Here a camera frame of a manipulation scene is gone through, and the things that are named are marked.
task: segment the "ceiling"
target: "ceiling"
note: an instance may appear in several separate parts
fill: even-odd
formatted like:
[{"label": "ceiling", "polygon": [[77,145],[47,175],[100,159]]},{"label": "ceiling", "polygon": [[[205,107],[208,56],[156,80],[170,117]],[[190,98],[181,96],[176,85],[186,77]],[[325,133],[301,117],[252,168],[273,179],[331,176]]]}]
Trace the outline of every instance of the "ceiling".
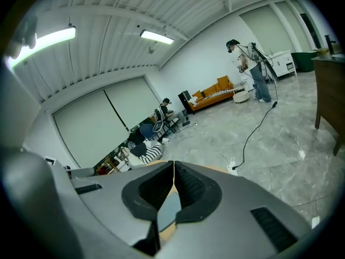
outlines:
[{"label": "ceiling", "polygon": [[[185,43],[221,17],[262,0],[39,0],[37,37],[72,24],[76,37],[15,67],[41,103],[90,77],[142,66],[162,67]],[[143,39],[143,29],[166,34],[171,45]]]}]

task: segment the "fluorescent light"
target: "fluorescent light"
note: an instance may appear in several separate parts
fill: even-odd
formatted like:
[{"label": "fluorescent light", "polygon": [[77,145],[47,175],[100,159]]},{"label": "fluorescent light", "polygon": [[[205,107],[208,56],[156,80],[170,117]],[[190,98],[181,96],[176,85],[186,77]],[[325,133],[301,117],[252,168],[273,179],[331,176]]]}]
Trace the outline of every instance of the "fluorescent light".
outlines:
[{"label": "fluorescent light", "polygon": [[58,32],[51,33],[49,35],[46,35],[44,37],[40,37],[36,40],[36,45],[34,48],[30,49],[28,46],[25,46],[22,48],[22,50],[19,53],[19,56],[15,59],[9,57],[8,58],[8,65],[9,67],[13,68],[18,63],[26,59],[27,57],[31,56],[32,54],[48,47],[53,44],[69,40],[75,38],[75,27],[70,27],[65,30],[61,30]]},{"label": "fluorescent light", "polygon": [[167,43],[167,44],[171,44],[171,43],[174,42],[174,40],[169,38],[169,37],[165,37],[163,35],[159,35],[158,33],[150,32],[150,31],[147,31],[147,30],[143,30],[141,32],[140,36],[143,37],[143,38],[148,38],[148,39],[164,42],[164,43]]}]

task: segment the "striped cloth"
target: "striped cloth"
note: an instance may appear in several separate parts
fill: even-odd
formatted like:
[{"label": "striped cloth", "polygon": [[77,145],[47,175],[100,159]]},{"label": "striped cloth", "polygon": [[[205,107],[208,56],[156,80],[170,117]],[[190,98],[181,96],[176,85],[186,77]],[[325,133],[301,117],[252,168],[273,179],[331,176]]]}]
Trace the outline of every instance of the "striped cloth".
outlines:
[{"label": "striped cloth", "polygon": [[204,100],[207,100],[209,98],[213,98],[213,97],[216,97],[216,96],[219,96],[219,95],[223,95],[223,94],[226,94],[226,93],[229,93],[229,92],[232,92],[232,89],[220,90],[220,91],[218,91],[216,93],[213,93],[213,94],[207,96],[206,98],[202,99],[201,101],[197,102],[196,105],[194,105],[194,107],[196,107],[199,103],[201,103]]},{"label": "striped cloth", "polygon": [[158,156],[162,155],[160,150],[160,144],[153,146],[152,148],[147,148],[146,154],[139,157],[139,159],[144,163],[148,164],[154,159],[157,159]]}]

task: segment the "orange sofa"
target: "orange sofa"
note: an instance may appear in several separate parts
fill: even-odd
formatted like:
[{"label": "orange sofa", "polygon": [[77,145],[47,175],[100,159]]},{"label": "orange sofa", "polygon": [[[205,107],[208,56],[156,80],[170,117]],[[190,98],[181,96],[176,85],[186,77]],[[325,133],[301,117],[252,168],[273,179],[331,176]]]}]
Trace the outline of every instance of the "orange sofa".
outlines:
[{"label": "orange sofa", "polygon": [[[209,95],[212,95],[220,90],[227,90],[227,89],[233,89],[233,84],[232,82],[229,81],[229,79],[227,78],[227,76],[223,76],[221,78],[218,78],[218,83],[210,86],[209,88],[205,89],[204,95],[205,97],[208,97]],[[219,102],[221,100],[230,98],[233,96],[233,92],[229,92],[229,93],[224,93],[222,95],[219,96],[215,96],[212,98],[208,98],[208,99],[204,99],[204,96],[202,95],[201,91],[199,90],[198,92],[194,93],[192,96],[197,97],[196,102],[198,103],[197,106],[195,107],[192,103],[189,103],[190,108],[193,111],[197,111],[200,110],[203,107],[212,105],[216,102]]]}]

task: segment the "white t-shirt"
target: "white t-shirt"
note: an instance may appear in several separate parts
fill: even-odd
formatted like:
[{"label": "white t-shirt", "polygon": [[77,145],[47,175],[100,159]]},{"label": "white t-shirt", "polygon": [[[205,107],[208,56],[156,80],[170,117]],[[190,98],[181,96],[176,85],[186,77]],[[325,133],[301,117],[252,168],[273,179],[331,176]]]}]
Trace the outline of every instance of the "white t-shirt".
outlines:
[{"label": "white t-shirt", "polygon": [[233,55],[233,63],[236,65],[236,66],[241,66],[242,65],[242,62],[241,60],[239,59],[239,57],[241,55],[243,55],[247,61],[247,66],[248,66],[248,69],[247,70],[251,70],[253,69],[255,66],[257,66],[257,62],[255,62],[254,60],[251,60],[247,55],[249,54],[249,51],[248,51],[248,48],[245,46],[245,45],[241,45],[241,44],[238,44],[235,46],[235,49],[232,51],[234,53]]}]

